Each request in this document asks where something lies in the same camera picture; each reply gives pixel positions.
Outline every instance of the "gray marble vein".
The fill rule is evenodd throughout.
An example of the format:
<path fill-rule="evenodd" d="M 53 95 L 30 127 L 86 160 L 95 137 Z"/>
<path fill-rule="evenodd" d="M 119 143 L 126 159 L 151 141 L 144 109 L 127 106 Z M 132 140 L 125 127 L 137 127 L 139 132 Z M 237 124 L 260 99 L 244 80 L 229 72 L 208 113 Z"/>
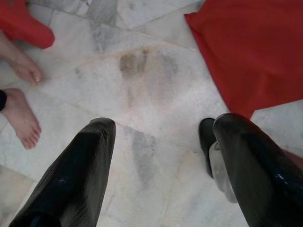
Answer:
<path fill-rule="evenodd" d="M 32 3 L 80 16 L 86 14 L 91 1 L 92 0 L 30 0 Z"/>
<path fill-rule="evenodd" d="M 116 25 L 118 0 L 93 0 L 86 17 L 107 25 Z"/>

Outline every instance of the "red cloth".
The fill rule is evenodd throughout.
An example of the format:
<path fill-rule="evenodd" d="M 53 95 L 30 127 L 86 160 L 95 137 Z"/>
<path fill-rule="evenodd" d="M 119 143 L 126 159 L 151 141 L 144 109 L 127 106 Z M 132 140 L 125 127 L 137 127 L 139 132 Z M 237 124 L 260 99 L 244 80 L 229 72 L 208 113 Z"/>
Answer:
<path fill-rule="evenodd" d="M 25 0 L 0 0 L 0 30 L 9 39 L 21 39 L 42 49 L 54 42 L 51 29 L 41 24 L 28 13 Z"/>
<path fill-rule="evenodd" d="M 231 112 L 303 99 L 302 0 L 206 0 L 186 20 Z"/>

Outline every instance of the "white marble tile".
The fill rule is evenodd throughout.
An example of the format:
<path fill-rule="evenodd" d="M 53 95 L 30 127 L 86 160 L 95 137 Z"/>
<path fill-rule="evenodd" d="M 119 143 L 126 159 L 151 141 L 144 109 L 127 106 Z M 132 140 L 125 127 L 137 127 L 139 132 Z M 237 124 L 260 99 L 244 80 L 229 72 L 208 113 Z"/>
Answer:
<path fill-rule="evenodd" d="M 127 27 L 133 29 L 195 2 L 198 0 L 120 0 L 118 12 Z"/>
<path fill-rule="evenodd" d="M 165 44 L 160 39 L 95 22 L 91 23 L 91 32 L 95 53 L 97 54 L 116 54 Z"/>
<path fill-rule="evenodd" d="M 97 227 L 131 227 L 131 226 L 121 221 L 118 221 L 113 217 L 102 215 L 99 218 Z"/>
<path fill-rule="evenodd" d="M 254 113 L 252 121 L 279 146 L 303 157 L 303 100 Z"/>
<path fill-rule="evenodd" d="M 197 12 L 201 4 L 201 2 L 198 2 L 178 9 L 157 20 L 146 23 L 134 29 L 134 31 L 152 35 L 184 47 L 198 49 L 190 28 L 185 21 L 184 14 Z"/>
<path fill-rule="evenodd" d="M 227 201 L 207 175 L 204 158 L 193 152 L 183 158 L 159 226 L 248 227 L 239 205 Z"/>
<path fill-rule="evenodd" d="M 35 90 L 26 98 L 42 128 L 40 140 L 36 148 L 26 151 L 8 124 L 0 136 L 0 164 L 39 181 L 78 131 L 97 115 Z"/>
<path fill-rule="evenodd" d="M 104 54 L 163 44 L 152 37 L 59 11 L 53 13 L 50 28 L 56 40 L 42 51 L 38 62 L 47 79 L 62 77 Z"/>
<path fill-rule="evenodd" d="M 88 19 L 55 10 L 50 28 L 55 42 L 42 51 L 38 61 L 47 79 L 64 75 L 94 53 Z"/>
<path fill-rule="evenodd" d="M 101 213 L 133 227 L 158 226 L 185 152 L 118 124 Z"/>
<path fill-rule="evenodd" d="M 19 77 L 16 76 L 10 65 L 0 59 L 0 86 L 5 86 L 19 80 Z"/>
<path fill-rule="evenodd" d="M 0 166 L 0 227 L 9 226 L 33 180 Z"/>
<path fill-rule="evenodd" d="M 53 9 L 50 9 L 45 6 L 32 4 L 27 8 L 27 10 L 35 19 L 40 21 L 45 26 L 49 26 L 53 14 Z"/>
<path fill-rule="evenodd" d="M 77 15 L 85 15 L 92 0 L 29 0 L 52 9 Z"/>
<path fill-rule="evenodd" d="M 96 59 L 39 89 L 192 149 L 200 120 L 227 112 L 200 53 L 170 44 Z"/>
<path fill-rule="evenodd" d="M 86 17 L 107 25 L 116 25 L 118 0 L 93 0 Z"/>

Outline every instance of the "human foot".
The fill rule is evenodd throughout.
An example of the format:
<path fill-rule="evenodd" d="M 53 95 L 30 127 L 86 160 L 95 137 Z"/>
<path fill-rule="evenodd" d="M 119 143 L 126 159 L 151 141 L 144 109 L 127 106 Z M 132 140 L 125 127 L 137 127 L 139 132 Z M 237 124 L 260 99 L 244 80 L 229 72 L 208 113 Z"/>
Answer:
<path fill-rule="evenodd" d="M 2 31 L 0 31 L 0 56 L 11 65 L 17 76 L 32 85 L 42 80 L 42 72 L 36 64 L 17 48 Z"/>
<path fill-rule="evenodd" d="M 3 90 L 7 95 L 4 109 L 0 112 L 16 131 L 26 149 L 33 148 L 40 137 L 41 129 L 24 94 L 17 89 Z"/>

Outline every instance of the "bare foot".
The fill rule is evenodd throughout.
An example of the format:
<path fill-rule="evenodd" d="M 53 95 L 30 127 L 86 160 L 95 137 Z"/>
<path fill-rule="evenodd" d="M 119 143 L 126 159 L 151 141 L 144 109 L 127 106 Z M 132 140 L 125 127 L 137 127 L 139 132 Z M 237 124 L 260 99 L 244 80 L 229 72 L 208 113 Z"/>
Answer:
<path fill-rule="evenodd" d="M 26 149 L 35 147 L 39 140 L 41 129 L 24 94 L 18 89 L 3 90 L 7 95 L 4 109 L 0 112 L 16 131 Z"/>
<path fill-rule="evenodd" d="M 17 48 L 2 31 L 0 31 L 0 56 L 11 65 L 17 76 L 32 85 L 42 80 L 42 72 L 36 64 Z"/>

